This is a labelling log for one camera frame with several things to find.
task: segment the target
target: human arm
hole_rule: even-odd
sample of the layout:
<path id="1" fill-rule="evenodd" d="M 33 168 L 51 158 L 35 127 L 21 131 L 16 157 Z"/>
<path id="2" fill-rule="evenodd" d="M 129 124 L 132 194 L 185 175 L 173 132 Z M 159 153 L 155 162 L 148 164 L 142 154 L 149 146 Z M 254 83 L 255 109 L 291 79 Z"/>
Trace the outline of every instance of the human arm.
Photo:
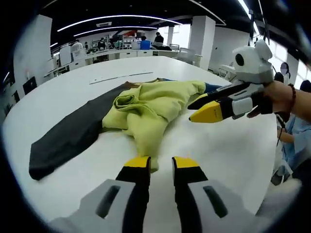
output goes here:
<path id="1" fill-rule="evenodd" d="M 277 137 L 280 138 L 281 142 L 294 143 L 294 136 L 287 132 L 277 130 Z"/>
<path id="2" fill-rule="evenodd" d="M 289 112 L 291 110 L 293 90 L 290 86 L 274 81 L 265 88 L 264 94 L 273 101 L 273 112 Z M 307 122 L 311 122 L 311 93 L 296 90 L 296 99 L 291 113 Z M 258 114 L 258 111 L 252 111 L 248 117 L 252 118 Z"/>

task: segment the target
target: person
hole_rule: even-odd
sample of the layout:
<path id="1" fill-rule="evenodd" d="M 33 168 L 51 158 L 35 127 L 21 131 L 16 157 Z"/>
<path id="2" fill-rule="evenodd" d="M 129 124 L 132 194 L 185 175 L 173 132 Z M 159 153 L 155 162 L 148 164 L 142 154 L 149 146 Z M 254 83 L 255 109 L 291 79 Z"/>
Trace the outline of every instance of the person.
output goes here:
<path id="1" fill-rule="evenodd" d="M 143 35 L 141 37 L 140 49 L 141 50 L 149 50 L 151 41 L 146 40 L 147 38 Z"/>
<path id="2" fill-rule="evenodd" d="M 156 37 L 155 37 L 155 42 L 163 43 L 163 41 L 164 41 L 163 36 L 161 36 L 161 34 L 159 32 L 157 32 Z"/>
<path id="3" fill-rule="evenodd" d="M 80 43 L 78 39 L 75 40 L 74 44 L 71 46 L 71 51 L 78 51 L 83 49 L 83 45 Z"/>
<path id="4" fill-rule="evenodd" d="M 273 102 L 273 112 L 289 112 L 297 117 L 311 123 L 311 93 L 296 90 L 296 98 L 293 107 L 293 91 L 290 86 L 285 86 L 283 83 L 274 81 L 269 84 L 264 95 L 268 96 Z M 253 118 L 260 114 L 259 108 L 251 111 L 247 117 Z"/>
<path id="5" fill-rule="evenodd" d="M 277 72 L 274 76 L 274 80 L 284 83 L 284 76 L 280 72 Z M 284 126 L 284 123 L 287 122 L 290 118 L 290 113 L 277 112 L 275 114 L 276 114 L 278 127 Z"/>
<path id="6" fill-rule="evenodd" d="M 281 73 L 283 75 L 284 78 L 284 84 L 288 85 L 290 84 L 290 78 L 291 78 L 291 74 L 290 74 L 290 67 L 286 62 L 283 62 L 281 64 Z"/>
<path id="7" fill-rule="evenodd" d="M 102 37 L 101 40 L 97 44 L 98 50 L 104 50 L 106 48 L 106 44 L 104 42 L 104 38 Z"/>
<path id="8" fill-rule="evenodd" d="M 300 90 L 311 93 L 310 81 L 305 80 L 301 84 Z M 302 157 L 308 157 L 304 153 L 309 152 L 306 148 L 308 144 L 311 144 L 311 123 L 293 114 L 287 122 L 285 129 L 277 131 L 277 136 L 283 142 L 283 160 L 294 170 Z M 285 174 L 285 170 L 282 167 L 279 171 L 278 175 Z"/>

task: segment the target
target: white wall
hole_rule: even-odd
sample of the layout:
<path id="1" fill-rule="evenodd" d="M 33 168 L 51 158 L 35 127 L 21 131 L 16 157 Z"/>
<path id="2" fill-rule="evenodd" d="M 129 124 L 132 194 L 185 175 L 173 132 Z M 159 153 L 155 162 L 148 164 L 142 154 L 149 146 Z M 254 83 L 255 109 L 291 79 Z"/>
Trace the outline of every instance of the white wall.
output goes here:
<path id="1" fill-rule="evenodd" d="M 295 85 L 299 61 L 288 53 L 286 62 L 290 68 L 291 73 L 290 83 Z"/>
<path id="2" fill-rule="evenodd" d="M 248 38 L 249 33 L 216 27 L 209 67 L 218 69 L 220 65 L 229 65 L 234 59 L 232 51 L 247 46 Z"/>
<path id="3" fill-rule="evenodd" d="M 47 62 L 51 59 L 50 36 L 52 19 L 38 15 L 25 29 L 14 50 L 15 83 L 8 87 L 6 95 L 12 95 L 16 90 L 20 98 L 25 96 L 23 84 L 35 76 L 37 85 L 44 83 L 43 76 L 49 72 Z"/>
<path id="4" fill-rule="evenodd" d="M 190 24 L 175 25 L 172 34 L 172 44 L 177 44 L 181 48 L 188 48 L 190 40 Z"/>
<path id="5" fill-rule="evenodd" d="M 168 37 L 169 37 L 169 26 L 167 27 L 161 27 L 161 28 L 158 28 L 157 30 L 161 36 L 163 37 L 163 46 L 166 46 L 167 45 L 167 42 L 168 42 Z"/>
<path id="6" fill-rule="evenodd" d="M 102 37 L 106 37 L 109 35 L 114 35 L 117 31 L 115 32 L 104 32 L 104 33 L 98 33 L 98 34 L 94 34 L 94 35 L 88 35 L 88 36 L 84 36 L 84 37 L 79 37 L 77 38 L 83 45 L 85 42 L 87 42 L 89 45 L 92 44 L 92 41 L 97 41 L 100 40 Z M 129 32 L 129 30 L 127 31 L 122 31 L 121 33 L 119 33 L 120 35 Z M 156 32 L 157 30 L 152 30 L 152 31 L 143 31 L 143 30 L 138 30 L 138 32 L 144 32 L 145 36 L 147 37 L 147 40 L 150 41 L 154 41 L 155 37 L 156 37 Z"/>
<path id="7" fill-rule="evenodd" d="M 145 31 L 145 37 L 147 37 L 147 40 L 154 41 L 156 37 L 157 30 L 152 31 Z"/>

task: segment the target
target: desk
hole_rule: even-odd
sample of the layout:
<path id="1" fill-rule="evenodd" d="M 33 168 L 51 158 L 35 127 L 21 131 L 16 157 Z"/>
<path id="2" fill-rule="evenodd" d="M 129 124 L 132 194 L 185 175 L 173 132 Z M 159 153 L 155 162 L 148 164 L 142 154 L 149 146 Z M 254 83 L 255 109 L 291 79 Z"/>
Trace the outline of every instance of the desk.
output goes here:
<path id="1" fill-rule="evenodd" d="M 89 85 L 97 77 L 108 79 L 143 72 L 153 73 Z M 88 100 L 125 81 L 145 82 L 157 77 L 229 83 L 176 59 L 135 57 L 93 64 L 55 77 L 13 107 L 3 124 L 8 160 L 26 199 L 45 220 L 69 216 L 78 209 L 82 197 L 104 180 L 114 179 L 123 164 L 136 156 L 135 144 L 120 131 L 102 133 L 91 147 L 39 182 L 28 173 L 31 144 Z M 200 124 L 188 120 L 192 112 L 185 110 L 164 135 L 160 169 L 151 175 L 145 232 L 181 232 L 174 202 L 173 156 L 189 155 L 195 159 L 210 180 L 219 180 L 239 194 L 252 213 L 256 213 L 267 191 L 275 159 L 274 115 Z"/>
<path id="2" fill-rule="evenodd" d="M 166 50 L 147 50 L 148 51 L 148 54 L 150 53 L 150 55 L 153 55 L 153 56 L 166 56 L 166 57 L 177 57 L 178 55 L 178 51 L 166 51 Z M 98 51 L 98 52 L 95 52 L 95 53 L 91 53 L 91 54 L 87 54 L 83 59 L 80 59 L 80 60 L 76 60 L 74 62 L 71 62 L 71 63 L 68 63 L 68 64 L 65 64 L 61 67 L 58 67 L 58 68 L 55 68 L 54 70 L 51 70 L 49 73 L 47 73 L 44 78 L 48 81 L 50 79 L 52 79 L 53 77 L 51 77 L 51 75 L 66 67 L 66 66 L 72 66 L 74 65 L 75 63 L 78 63 L 80 61 L 83 61 L 85 60 L 85 64 L 88 66 L 90 64 L 93 64 L 93 59 L 96 58 L 96 57 L 99 57 L 99 56 L 105 56 L 105 55 L 108 55 L 109 56 L 109 60 L 114 60 L 114 59 L 120 59 L 120 58 L 124 58 L 124 56 L 121 55 L 121 53 L 131 53 L 130 56 L 128 57 L 139 57 L 139 56 L 145 56 L 145 55 L 141 55 L 141 52 L 142 50 L 103 50 L 103 51 Z M 201 55 L 195 55 L 194 57 L 194 63 L 195 63 L 195 66 L 197 67 L 201 67 L 201 59 L 202 59 L 202 56 Z"/>

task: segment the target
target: blue shirt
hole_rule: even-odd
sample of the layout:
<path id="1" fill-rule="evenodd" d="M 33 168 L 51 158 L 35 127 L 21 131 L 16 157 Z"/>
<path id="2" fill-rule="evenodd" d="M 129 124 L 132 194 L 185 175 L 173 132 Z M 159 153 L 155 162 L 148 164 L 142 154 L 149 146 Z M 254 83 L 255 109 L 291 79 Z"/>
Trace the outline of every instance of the blue shirt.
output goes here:
<path id="1" fill-rule="evenodd" d="M 140 43 L 140 49 L 141 50 L 149 50 L 151 45 L 150 40 L 142 40 Z"/>
<path id="2" fill-rule="evenodd" d="M 292 115 L 285 128 L 294 136 L 294 143 L 283 143 L 283 159 L 294 169 L 303 150 L 311 143 L 311 124 Z"/>

